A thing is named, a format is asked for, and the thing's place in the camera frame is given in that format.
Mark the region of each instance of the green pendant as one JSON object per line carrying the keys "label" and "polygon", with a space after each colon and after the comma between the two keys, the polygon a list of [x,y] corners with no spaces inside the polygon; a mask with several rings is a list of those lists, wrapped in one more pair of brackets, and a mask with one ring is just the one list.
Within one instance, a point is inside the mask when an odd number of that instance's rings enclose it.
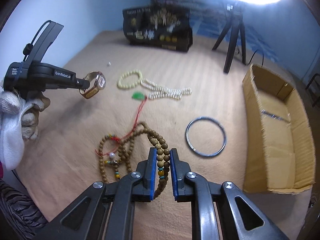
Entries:
{"label": "green pendant", "polygon": [[145,98],[145,95],[142,94],[141,92],[134,92],[133,95],[132,95],[132,98],[136,99],[136,100],[143,101],[144,98]]}

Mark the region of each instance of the metal bolt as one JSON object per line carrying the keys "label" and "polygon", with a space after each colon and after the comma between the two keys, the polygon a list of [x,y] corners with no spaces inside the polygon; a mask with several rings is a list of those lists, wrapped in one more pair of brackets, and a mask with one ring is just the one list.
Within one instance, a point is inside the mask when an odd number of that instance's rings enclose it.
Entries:
{"label": "metal bolt", "polygon": [[190,179],[194,179],[196,176],[197,174],[195,172],[190,171],[187,173],[187,177]]}
{"label": "metal bolt", "polygon": [[101,181],[96,181],[94,184],[93,184],[93,187],[94,188],[102,188],[103,187],[103,183]]}
{"label": "metal bolt", "polygon": [[223,183],[223,186],[225,188],[231,189],[231,188],[234,187],[234,184],[232,182],[230,182],[230,181],[226,181],[226,182]]}
{"label": "metal bolt", "polygon": [[140,178],[141,177],[141,173],[138,171],[134,171],[131,173],[131,177],[133,178]]}

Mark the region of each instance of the red string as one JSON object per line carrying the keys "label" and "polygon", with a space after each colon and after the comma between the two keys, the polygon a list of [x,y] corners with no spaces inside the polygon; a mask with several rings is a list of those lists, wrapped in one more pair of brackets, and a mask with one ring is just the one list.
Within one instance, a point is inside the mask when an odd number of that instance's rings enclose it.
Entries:
{"label": "red string", "polygon": [[[111,140],[112,140],[112,141],[115,141],[115,142],[117,143],[117,145],[119,144],[119,142],[120,142],[121,140],[129,137],[129,136],[133,133],[133,131],[135,130],[135,128],[137,127],[139,115],[140,115],[140,113],[141,113],[141,111],[142,111],[142,108],[143,108],[144,104],[146,103],[147,99],[148,99],[148,98],[145,96],[145,97],[144,97],[144,100],[143,100],[143,101],[141,102],[141,104],[139,105],[139,107],[138,107],[138,113],[137,113],[136,119],[134,120],[134,124],[133,124],[133,127],[132,127],[131,131],[130,131],[129,133],[127,133],[125,136],[121,137],[121,138],[119,138],[119,137],[112,137],[112,138],[111,138]],[[111,151],[109,151],[109,152],[107,152],[107,153],[99,154],[99,153],[97,152],[97,150],[95,150],[95,152],[96,152],[97,155],[105,156],[105,155],[109,155],[111,152],[115,152],[117,149],[118,149],[118,146],[116,146],[114,149],[112,149]]]}

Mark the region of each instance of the beige fabric surface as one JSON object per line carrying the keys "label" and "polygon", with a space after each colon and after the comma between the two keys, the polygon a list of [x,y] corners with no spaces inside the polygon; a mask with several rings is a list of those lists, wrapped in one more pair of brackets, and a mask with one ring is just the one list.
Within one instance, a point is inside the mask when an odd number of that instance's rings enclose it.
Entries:
{"label": "beige fabric surface", "polygon": [[[242,188],[247,151],[247,128],[242,79],[248,67],[233,60],[228,75],[223,73],[228,44],[212,52],[215,40],[195,37],[188,53],[159,48],[128,45],[122,32],[103,32],[79,52],[65,68],[85,76],[89,71],[102,71],[107,79],[105,90],[90,100],[78,90],[51,90],[44,95],[51,105],[40,114],[39,138],[27,145],[17,169],[36,205],[48,220],[52,220],[93,182],[100,180],[98,158],[94,149],[104,134],[126,134],[131,128],[139,102],[131,99],[137,87],[119,90],[118,78],[133,69],[143,76],[170,88],[191,87],[193,93],[180,101],[165,98],[147,101],[140,115],[150,128],[177,148],[181,160],[190,164],[209,181],[233,181]],[[256,55],[254,62],[260,63]],[[284,78],[290,76],[269,60],[265,65]],[[228,137],[224,151],[215,158],[201,158],[191,152],[185,142],[188,123],[207,115],[222,123]],[[190,131],[194,146],[205,152],[220,148],[222,135],[217,127],[199,122]],[[145,135],[136,139],[132,167],[148,156],[149,143]],[[120,168],[120,175],[125,175]],[[107,171],[114,181],[112,170]],[[310,192],[299,195],[255,194],[250,196],[262,210],[286,233],[295,239],[307,212]],[[137,203],[134,239],[191,239],[189,203],[175,203],[171,180],[161,196],[152,203]]]}

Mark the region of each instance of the black package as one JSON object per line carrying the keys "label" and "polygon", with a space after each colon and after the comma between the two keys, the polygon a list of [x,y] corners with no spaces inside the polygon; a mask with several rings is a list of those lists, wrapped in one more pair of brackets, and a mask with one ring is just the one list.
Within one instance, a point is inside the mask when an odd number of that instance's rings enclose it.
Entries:
{"label": "black package", "polygon": [[123,10],[123,32],[132,45],[149,45],[187,52],[192,45],[190,10],[140,7]]}

